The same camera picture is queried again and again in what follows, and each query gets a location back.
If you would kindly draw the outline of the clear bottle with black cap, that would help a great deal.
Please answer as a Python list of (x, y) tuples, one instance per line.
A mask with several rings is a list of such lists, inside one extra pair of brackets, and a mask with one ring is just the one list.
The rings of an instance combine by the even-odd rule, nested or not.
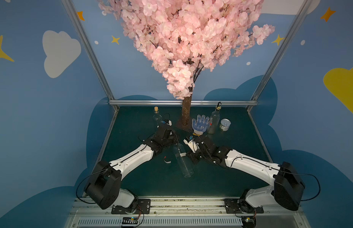
[(184, 146), (181, 143), (175, 144), (173, 152), (183, 176), (185, 178), (190, 178), (194, 174), (192, 161), (187, 156), (180, 156), (181, 153), (186, 153)]

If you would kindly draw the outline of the clear bottle with cork stopper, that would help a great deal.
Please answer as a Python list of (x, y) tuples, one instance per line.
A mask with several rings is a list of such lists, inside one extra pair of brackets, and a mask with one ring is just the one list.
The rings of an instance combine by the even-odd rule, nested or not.
[(159, 113), (159, 108), (157, 106), (154, 107), (154, 115), (153, 115), (153, 120), (156, 128), (159, 127), (162, 121), (162, 116)]

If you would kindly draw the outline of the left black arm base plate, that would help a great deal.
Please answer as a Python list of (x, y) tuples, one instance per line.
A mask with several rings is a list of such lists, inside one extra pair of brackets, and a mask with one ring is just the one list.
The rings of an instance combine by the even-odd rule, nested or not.
[(151, 199), (134, 199), (130, 206), (127, 208), (121, 206), (112, 206), (112, 214), (149, 214), (151, 207)]

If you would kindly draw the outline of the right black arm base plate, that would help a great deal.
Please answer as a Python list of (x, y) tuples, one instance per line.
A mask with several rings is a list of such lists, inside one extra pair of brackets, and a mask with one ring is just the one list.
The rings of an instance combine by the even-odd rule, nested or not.
[(254, 208), (245, 199), (227, 198), (224, 199), (227, 214), (263, 214), (263, 207)]

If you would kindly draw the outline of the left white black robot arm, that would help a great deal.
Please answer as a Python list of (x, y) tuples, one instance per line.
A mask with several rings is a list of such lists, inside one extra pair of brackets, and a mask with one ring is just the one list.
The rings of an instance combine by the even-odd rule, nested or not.
[(98, 162), (85, 184), (84, 192), (103, 210), (120, 206), (134, 211), (138, 197), (122, 189), (121, 182), (134, 169), (175, 143), (177, 136), (172, 126), (162, 123), (156, 133), (134, 151), (113, 161)]

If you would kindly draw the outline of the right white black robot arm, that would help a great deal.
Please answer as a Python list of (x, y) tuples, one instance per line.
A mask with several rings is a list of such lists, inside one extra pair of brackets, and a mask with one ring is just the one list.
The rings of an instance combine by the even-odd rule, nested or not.
[(204, 159), (223, 168), (240, 170), (268, 184), (259, 189), (246, 189), (232, 204), (237, 210), (255, 213), (272, 205), (290, 211), (299, 209), (305, 184), (290, 163), (258, 160), (228, 146), (216, 146), (207, 136), (185, 138), (184, 143), (191, 149), (187, 156), (193, 163)]

